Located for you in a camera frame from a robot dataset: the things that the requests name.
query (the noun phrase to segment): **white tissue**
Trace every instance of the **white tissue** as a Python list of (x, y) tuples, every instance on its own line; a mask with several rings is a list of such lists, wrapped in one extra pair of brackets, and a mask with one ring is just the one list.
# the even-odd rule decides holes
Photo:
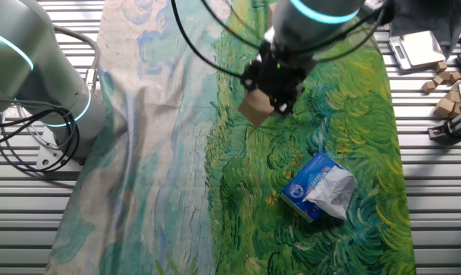
[(333, 167), (303, 200), (313, 202), (329, 215), (347, 219), (346, 211), (358, 180), (347, 170)]

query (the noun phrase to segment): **green grass pattern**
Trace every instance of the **green grass pattern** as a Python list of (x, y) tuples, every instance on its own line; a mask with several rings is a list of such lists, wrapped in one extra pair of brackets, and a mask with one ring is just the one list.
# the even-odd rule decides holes
[[(233, 4), (251, 26), (264, 24), (264, 5)], [(232, 16), (229, 25), (258, 42)], [(342, 53), (361, 37), (323, 56)], [(218, 64), (236, 72), (256, 55), (225, 32), (214, 47)], [(415, 273), (388, 77), (373, 40), (320, 64), (305, 81), (295, 114), (269, 118), (260, 128), (237, 112), (244, 96), (239, 81), (222, 73), (217, 81), (205, 167), (217, 274)], [(319, 150), (359, 181), (346, 221), (322, 215), (307, 224), (279, 199)]]

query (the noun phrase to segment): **blue tissue box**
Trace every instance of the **blue tissue box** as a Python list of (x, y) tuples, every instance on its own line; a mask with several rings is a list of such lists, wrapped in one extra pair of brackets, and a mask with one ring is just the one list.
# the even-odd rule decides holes
[(318, 152), (281, 193), (281, 198), (307, 222), (318, 219), (323, 210), (313, 202), (302, 201), (334, 166), (344, 169), (325, 153)]

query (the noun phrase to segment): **small wooden cube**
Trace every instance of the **small wooden cube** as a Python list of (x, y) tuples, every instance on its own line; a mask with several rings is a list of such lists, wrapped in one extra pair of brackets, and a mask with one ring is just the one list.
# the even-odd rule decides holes
[(434, 77), (434, 79), (432, 79), (432, 81), (434, 81), (434, 84), (436, 84), (436, 86), (439, 86), (439, 85), (442, 85), (442, 84), (446, 84), (446, 80), (444, 80), (444, 79), (441, 78), (440, 76)]
[(452, 83), (455, 83), (456, 81), (458, 81), (460, 79), (461, 79), (461, 73), (459, 73), (459, 72), (451, 73), (451, 82)]
[(434, 114), (440, 117), (447, 117), (454, 108), (454, 102), (449, 101), (448, 99), (441, 99), (434, 109)]
[(450, 118), (455, 118), (458, 115), (461, 115), (461, 103), (456, 102), (456, 103), (454, 103), (453, 110), (451, 111), (449, 117)]
[(454, 84), (451, 86), (451, 91), (457, 91), (457, 92), (458, 92), (458, 91), (459, 91), (459, 89), (458, 89), (459, 84), (461, 84), (460, 81), (454, 83)]
[(438, 73), (442, 73), (442, 72), (444, 72), (446, 69), (447, 69), (447, 64), (446, 64), (446, 62), (443, 61), (443, 62), (439, 62), (439, 63), (437, 64), (437, 69), (436, 69), (436, 71), (437, 71)]
[(439, 73), (438, 76), (440, 76), (440, 78), (446, 80), (446, 82), (451, 80), (451, 73), (449, 73), (449, 72)]
[(266, 118), (274, 112), (274, 107), (269, 103), (269, 96), (256, 89), (244, 98), (239, 106), (239, 112), (255, 127), (261, 127)]
[(422, 86), (422, 89), (424, 90), (424, 92), (427, 92), (429, 93), (430, 91), (434, 90), (436, 88), (436, 83), (434, 83), (434, 81), (427, 81), (426, 83), (424, 83), (424, 85)]
[(459, 97), (459, 92), (458, 91), (449, 91), (445, 96), (445, 99), (454, 102), (454, 103), (460, 103), (461, 98)]
[(278, 3), (275, 2), (275, 3), (269, 4), (269, 6), (268, 6), (268, 22), (267, 22), (268, 23), (268, 29), (273, 26), (272, 18), (273, 18), (274, 10), (276, 9), (277, 4)]

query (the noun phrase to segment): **painted fabric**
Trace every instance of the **painted fabric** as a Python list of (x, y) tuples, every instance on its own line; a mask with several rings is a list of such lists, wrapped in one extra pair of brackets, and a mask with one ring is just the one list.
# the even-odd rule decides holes
[[(227, 2), (208, 1), (260, 41)], [(200, 2), (177, 4), (204, 56), (235, 72), (255, 57)], [(268, 3), (232, 4), (263, 34)], [(46, 274), (415, 273), (388, 77), (373, 40), (320, 64), (294, 115), (260, 128), (237, 112), (239, 80), (191, 52), (167, 0), (106, 0), (98, 44), (107, 119)], [(279, 198), (318, 151), (359, 181), (345, 221), (322, 215), (308, 224)]]

